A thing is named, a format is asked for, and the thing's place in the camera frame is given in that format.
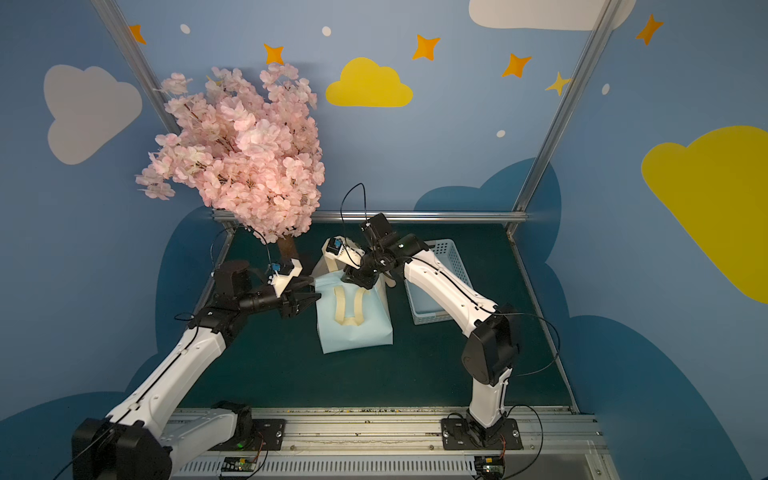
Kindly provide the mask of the aluminium rear crossbar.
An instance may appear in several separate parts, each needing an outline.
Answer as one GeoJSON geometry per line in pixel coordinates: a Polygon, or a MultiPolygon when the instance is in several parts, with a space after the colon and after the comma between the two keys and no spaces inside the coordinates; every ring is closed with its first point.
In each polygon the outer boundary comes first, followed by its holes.
{"type": "MultiPolygon", "coordinates": [[[[384,215],[392,223],[469,223],[469,224],[507,224],[523,223],[527,220],[525,212],[426,212],[426,211],[389,211],[384,215]]],[[[317,210],[312,219],[314,223],[361,222],[374,213],[363,211],[317,210]]]]}

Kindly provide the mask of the light blue insulated delivery bag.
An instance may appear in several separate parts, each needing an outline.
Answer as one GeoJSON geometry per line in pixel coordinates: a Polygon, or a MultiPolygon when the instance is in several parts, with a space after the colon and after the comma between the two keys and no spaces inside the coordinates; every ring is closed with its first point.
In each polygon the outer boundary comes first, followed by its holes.
{"type": "Polygon", "coordinates": [[[323,255],[313,270],[315,291],[321,294],[316,309],[322,351],[330,354],[391,345],[393,327],[386,282],[380,278],[371,290],[344,283],[345,267],[323,255]]]}

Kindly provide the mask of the green circuit board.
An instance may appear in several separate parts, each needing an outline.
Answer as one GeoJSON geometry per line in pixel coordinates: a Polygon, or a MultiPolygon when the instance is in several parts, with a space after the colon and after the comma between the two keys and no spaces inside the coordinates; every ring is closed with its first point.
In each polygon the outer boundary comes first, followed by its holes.
{"type": "Polygon", "coordinates": [[[506,465],[500,456],[476,456],[474,458],[474,478],[485,480],[502,479],[506,465]]]}
{"type": "Polygon", "coordinates": [[[222,461],[220,473],[252,474],[259,466],[255,457],[225,457],[222,461]]]}

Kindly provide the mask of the left green circuit board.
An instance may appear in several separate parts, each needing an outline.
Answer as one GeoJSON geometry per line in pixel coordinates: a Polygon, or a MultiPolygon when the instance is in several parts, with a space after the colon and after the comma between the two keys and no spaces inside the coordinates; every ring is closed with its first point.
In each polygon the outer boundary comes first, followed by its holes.
{"type": "Polygon", "coordinates": [[[252,474],[259,466],[255,457],[225,457],[222,461],[220,473],[252,474]]]}

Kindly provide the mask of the aluminium frame post left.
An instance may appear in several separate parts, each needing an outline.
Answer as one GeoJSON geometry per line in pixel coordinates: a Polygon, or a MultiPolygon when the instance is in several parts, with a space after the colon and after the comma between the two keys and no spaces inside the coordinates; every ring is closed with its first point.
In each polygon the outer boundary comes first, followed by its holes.
{"type": "Polygon", "coordinates": [[[113,0],[91,0],[90,3],[120,50],[166,130],[178,134],[180,129],[175,118],[165,110],[165,97],[160,92],[160,83],[142,53],[140,44],[134,38],[118,3],[113,0]]]}

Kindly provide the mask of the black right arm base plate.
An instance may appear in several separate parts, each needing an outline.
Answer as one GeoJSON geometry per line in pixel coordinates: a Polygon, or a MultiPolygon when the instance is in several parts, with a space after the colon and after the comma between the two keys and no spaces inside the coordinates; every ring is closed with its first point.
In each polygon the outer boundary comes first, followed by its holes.
{"type": "Polygon", "coordinates": [[[449,414],[440,420],[441,438],[445,450],[522,450],[522,434],[517,422],[501,418],[490,428],[484,428],[472,418],[449,414]]]}

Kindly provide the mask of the pink cherry blossom tree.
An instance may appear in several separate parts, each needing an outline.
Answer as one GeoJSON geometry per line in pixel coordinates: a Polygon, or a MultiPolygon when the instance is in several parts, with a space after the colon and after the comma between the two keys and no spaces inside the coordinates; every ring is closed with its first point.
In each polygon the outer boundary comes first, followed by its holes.
{"type": "Polygon", "coordinates": [[[205,206],[232,213],[265,243],[306,233],[325,180],[309,80],[280,63],[261,71],[260,88],[237,68],[212,73],[197,94],[181,73],[162,81],[180,131],[156,136],[159,148],[136,183],[160,200],[174,196],[174,184],[195,189],[205,206]]]}

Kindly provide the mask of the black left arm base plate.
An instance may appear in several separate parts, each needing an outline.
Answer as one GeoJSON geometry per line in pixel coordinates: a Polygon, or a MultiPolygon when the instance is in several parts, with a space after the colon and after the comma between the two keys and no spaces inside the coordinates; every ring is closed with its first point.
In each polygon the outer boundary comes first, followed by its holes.
{"type": "Polygon", "coordinates": [[[279,451],[282,448],[286,420],[256,418],[238,421],[234,435],[210,451],[279,451]]]}

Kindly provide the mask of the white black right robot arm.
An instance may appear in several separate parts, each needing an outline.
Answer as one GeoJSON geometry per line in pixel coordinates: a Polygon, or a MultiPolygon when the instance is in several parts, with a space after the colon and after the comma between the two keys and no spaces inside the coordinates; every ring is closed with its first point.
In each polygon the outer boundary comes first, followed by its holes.
{"type": "Polygon", "coordinates": [[[382,213],[361,224],[368,242],[355,247],[337,236],[326,241],[323,255],[344,265],[342,280],[371,289],[384,274],[397,274],[427,293],[467,338],[461,361],[473,378],[468,414],[490,435],[504,422],[509,378],[521,353],[517,312],[485,298],[438,260],[413,234],[401,236],[382,213]]]}

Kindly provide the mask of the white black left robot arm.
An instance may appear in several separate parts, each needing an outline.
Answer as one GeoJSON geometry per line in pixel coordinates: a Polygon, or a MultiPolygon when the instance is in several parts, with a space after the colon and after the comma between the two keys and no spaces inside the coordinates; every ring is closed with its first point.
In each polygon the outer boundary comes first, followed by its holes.
{"type": "Polygon", "coordinates": [[[232,345],[249,316],[298,315],[319,300],[299,260],[273,263],[253,286],[246,260],[222,263],[213,292],[187,323],[179,343],[123,402],[104,418],[84,420],[72,436],[76,479],[168,479],[188,462],[250,431],[251,417],[219,407],[177,433],[164,429],[199,377],[232,345]]]}

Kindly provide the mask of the light blue perforated basket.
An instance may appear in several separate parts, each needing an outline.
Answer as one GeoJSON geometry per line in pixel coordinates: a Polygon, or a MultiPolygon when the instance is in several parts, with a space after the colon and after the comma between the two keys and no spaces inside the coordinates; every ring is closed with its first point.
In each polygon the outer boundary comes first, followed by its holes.
{"type": "Polygon", "coordinates": [[[455,243],[450,239],[426,242],[431,254],[412,260],[405,268],[405,286],[415,325],[452,321],[461,330],[467,326],[466,312],[471,306],[455,284],[468,293],[472,283],[455,243]]]}

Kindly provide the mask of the aluminium frame post right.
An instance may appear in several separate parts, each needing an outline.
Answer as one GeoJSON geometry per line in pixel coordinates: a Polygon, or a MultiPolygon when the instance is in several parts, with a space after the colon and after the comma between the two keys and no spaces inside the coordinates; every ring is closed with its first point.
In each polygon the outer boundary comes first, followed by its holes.
{"type": "Polygon", "coordinates": [[[576,63],[567,91],[562,96],[544,142],[516,198],[512,212],[518,216],[518,219],[509,221],[505,226],[506,235],[511,242],[514,242],[514,234],[518,226],[527,220],[528,206],[554,157],[560,140],[567,130],[589,79],[608,43],[614,30],[614,21],[618,17],[622,4],[623,1],[620,0],[605,1],[597,16],[596,24],[576,63]]]}

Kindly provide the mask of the right green circuit board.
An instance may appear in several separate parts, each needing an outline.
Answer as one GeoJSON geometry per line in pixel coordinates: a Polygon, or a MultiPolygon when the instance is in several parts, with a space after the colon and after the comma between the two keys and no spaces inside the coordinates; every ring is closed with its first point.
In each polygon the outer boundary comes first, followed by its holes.
{"type": "Polygon", "coordinates": [[[474,458],[474,478],[485,480],[502,479],[506,465],[500,456],[476,456],[474,458]]]}

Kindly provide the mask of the aluminium frame post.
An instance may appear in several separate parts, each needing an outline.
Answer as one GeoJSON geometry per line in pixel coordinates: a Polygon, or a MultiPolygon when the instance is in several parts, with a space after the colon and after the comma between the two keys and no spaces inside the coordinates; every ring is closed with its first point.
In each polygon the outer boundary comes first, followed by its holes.
{"type": "Polygon", "coordinates": [[[614,21],[618,17],[622,4],[623,1],[620,0],[605,1],[597,16],[596,24],[576,63],[567,91],[562,96],[544,142],[516,198],[512,212],[518,216],[518,219],[509,221],[505,226],[506,235],[511,242],[514,242],[514,234],[518,226],[527,220],[528,206],[554,157],[560,140],[567,130],[589,79],[608,43],[614,30],[614,21]]]}
{"type": "Polygon", "coordinates": [[[175,118],[165,110],[165,97],[160,92],[160,83],[142,53],[140,44],[134,38],[118,3],[113,0],[91,0],[90,3],[120,50],[166,130],[178,134],[180,129],[175,118]]]}

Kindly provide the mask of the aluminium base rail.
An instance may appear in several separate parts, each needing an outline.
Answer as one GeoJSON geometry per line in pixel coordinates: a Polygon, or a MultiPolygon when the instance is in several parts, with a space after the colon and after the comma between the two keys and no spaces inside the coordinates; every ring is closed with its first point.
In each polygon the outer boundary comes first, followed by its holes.
{"type": "MultiPolygon", "coordinates": [[[[165,433],[211,410],[181,408],[165,433]]],[[[522,450],[445,450],[440,420],[458,407],[255,408],[252,419],[285,419],[279,451],[210,451],[174,479],[475,479],[476,456],[500,456],[503,479],[616,479],[598,421],[565,407],[515,407],[522,450]],[[252,474],[220,473],[225,457],[255,457],[252,474]]]]}

